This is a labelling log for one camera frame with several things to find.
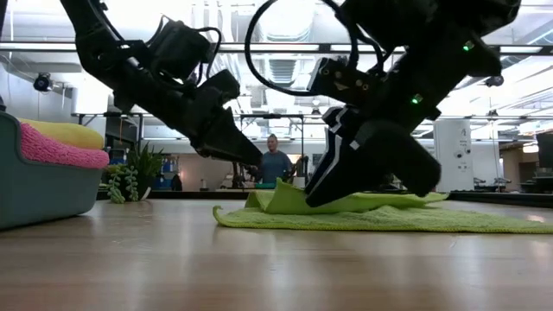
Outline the pink microfiber towel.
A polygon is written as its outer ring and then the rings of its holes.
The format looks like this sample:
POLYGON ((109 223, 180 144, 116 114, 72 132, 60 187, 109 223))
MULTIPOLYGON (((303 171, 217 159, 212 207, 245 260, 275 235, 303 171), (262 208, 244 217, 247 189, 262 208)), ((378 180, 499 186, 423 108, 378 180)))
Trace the pink microfiber towel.
POLYGON ((94 169, 104 168, 109 163, 109 156, 103 149, 81 149, 65 145, 43 136, 27 124, 20 123, 20 128, 21 151, 28 160, 94 169))

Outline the black background shelf rack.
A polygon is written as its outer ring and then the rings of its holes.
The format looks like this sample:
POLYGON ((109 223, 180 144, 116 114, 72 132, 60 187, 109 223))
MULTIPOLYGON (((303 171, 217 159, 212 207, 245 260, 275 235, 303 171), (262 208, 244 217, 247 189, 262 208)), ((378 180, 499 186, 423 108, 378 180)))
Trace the black background shelf rack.
POLYGON ((78 124, 98 129, 104 134, 105 150, 140 149, 143 140, 144 119, 140 112, 72 113, 78 124))

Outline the black aluminium table frame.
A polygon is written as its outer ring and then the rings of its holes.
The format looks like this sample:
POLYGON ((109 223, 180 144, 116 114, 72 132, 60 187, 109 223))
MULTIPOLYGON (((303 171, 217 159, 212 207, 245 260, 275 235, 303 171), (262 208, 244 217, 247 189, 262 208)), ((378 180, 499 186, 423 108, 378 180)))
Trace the black aluminium table frame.
MULTIPOLYGON (((159 200, 245 200, 247 196, 248 193, 245 191, 153 191, 149 194, 150 199, 159 200)), ((448 200, 553 209, 553 194, 452 192, 448 196, 448 200)))

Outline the black background robot frame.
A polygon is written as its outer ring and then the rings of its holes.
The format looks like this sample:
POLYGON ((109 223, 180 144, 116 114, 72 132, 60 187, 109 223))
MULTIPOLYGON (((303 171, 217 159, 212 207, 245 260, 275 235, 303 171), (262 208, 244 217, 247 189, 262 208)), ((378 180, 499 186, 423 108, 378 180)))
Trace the black background robot frame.
POLYGON ((301 132, 301 152, 299 161, 302 164, 303 169, 303 175, 306 175, 308 173, 307 164, 305 163, 304 157, 304 127, 305 127, 305 117, 303 114, 281 114, 281 113, 252 113, 252 114, 239 114, 239 129, 241 132, 244 131, 251 123, 253 123, 256 119, 283 119, 287 118, 289 120, 290 125, 294 125, 300 132, 301 132))

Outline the person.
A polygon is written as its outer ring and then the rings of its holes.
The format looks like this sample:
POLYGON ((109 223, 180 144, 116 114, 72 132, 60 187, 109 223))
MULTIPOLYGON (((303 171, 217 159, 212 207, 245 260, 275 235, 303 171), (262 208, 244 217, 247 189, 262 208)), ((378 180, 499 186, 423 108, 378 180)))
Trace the person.
POLYGON ((282 179, 292 169, 292 162, 288 155, 278 149, 277 136, 269 135, 267 138, 268 151, 263 154, 260 165, 261 181, 263 183, 275 183, 277 178, 282 179))

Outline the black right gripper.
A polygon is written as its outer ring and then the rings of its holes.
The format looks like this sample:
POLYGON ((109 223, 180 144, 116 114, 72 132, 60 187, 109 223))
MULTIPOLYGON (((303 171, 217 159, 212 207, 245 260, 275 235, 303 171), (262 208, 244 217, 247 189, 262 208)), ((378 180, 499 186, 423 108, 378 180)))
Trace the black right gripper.
POLYGON ((441 164, 410 133, 425 119, 440 115, 438 104, 465 77, 461 46, 410 47, 382 78, 369 86, 365 122, 351 107, 329 109, 326 150, 304 189, 306 203, 323 206, 362 192, 359 155, 383 175, 394 174, 413 194, 424 197, 441 178, 441 164))

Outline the silver ventilation duct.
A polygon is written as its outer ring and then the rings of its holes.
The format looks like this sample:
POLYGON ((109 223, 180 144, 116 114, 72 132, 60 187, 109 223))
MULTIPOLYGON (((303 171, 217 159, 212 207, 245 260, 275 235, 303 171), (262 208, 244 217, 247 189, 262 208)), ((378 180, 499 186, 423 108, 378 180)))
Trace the silver ventilation duct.
MULTIPOLYGON (((260 17, 258 27, 262 41, 276 43, 304 43, 310 40, 315 16, 315 0, 276 0, 260 17)), ((267 79, 281 87, 290 87, 296 81, 298 60, 268 59, 264 62, 267 79)))

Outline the white building column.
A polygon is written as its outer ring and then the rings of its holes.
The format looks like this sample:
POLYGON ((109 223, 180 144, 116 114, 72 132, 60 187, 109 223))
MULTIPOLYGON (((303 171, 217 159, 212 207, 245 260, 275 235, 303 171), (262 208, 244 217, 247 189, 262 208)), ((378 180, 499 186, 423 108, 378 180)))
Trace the white building column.
POLYGON ((439 119, 434 122, 435 158, 442 166, 436 191, 449 193, 474 189, 470 122, 439 119))

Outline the teal plastic bin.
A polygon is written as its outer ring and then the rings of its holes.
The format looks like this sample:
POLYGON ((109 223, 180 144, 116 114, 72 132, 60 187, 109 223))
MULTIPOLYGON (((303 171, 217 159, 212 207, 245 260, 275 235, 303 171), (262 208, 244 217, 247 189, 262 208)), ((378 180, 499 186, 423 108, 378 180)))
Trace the teal plastic bin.
POLYGON ((0 231, 90 211, 102 170, 26 159, 19 121, 0 112, 0 231))

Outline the small potted plant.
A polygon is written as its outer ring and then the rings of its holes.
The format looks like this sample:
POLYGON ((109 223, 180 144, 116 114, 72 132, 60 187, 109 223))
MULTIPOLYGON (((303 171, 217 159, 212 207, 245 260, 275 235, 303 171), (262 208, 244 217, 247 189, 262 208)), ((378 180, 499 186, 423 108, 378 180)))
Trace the small potted plant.
POLYGON ((162 150, 155 151, 146 144, 133 149, 127 162, 110 165, 107 173, 107 195, 112 203, 123 204, 145 200, 162 170, 162 150))

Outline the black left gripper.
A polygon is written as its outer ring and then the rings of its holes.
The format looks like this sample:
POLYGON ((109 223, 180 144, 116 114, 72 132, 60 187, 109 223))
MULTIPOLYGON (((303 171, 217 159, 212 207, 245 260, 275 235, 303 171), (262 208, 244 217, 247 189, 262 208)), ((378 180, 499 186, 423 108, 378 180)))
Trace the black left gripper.
POLYGON ((232 112, 215 100, 201 102, 196 86, 172 88, 146 70, 120 65, 113 79, 116 100, 125 99, 187 137, 203 157, 257 166, 262 152, 236 126, 232 112))

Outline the lime green microfiber towel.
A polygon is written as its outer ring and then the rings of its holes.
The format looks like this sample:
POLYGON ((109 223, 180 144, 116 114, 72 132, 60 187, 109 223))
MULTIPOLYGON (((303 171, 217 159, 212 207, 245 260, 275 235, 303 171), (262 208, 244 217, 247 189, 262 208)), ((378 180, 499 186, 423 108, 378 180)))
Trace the lime green microfiber towel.
POLYGON ((245 229, 553 234, 553 224, 431 206, 447 197, 356 193, 311 207, 299 187, 279 181, 273 190, 249 192, 236 211, 214 206, 213 217, 221 226, 245 229))

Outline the black computer monitor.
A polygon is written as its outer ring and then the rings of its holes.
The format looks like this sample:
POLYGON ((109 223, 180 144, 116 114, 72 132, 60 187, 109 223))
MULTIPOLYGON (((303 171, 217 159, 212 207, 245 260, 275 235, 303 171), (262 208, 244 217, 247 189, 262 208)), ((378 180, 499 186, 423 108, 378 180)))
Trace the black computer monitor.
POLYGON ((539 166, 553 169, 553 133, 537 134, 536 139, 539 166))

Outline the yellow microfiber towel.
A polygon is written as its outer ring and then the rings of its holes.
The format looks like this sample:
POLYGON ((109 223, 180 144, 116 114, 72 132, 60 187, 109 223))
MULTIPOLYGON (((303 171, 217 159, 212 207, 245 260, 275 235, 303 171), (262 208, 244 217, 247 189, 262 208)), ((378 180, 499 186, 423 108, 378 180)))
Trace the yellow microfiber towel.
POLYGON ((81 149, 102 149, 104 147, 104 138, 96 130, 81 124, 52 123, 25 118, 18 118, 18 121, 30 125, 43 136, 65 145, 81 149))

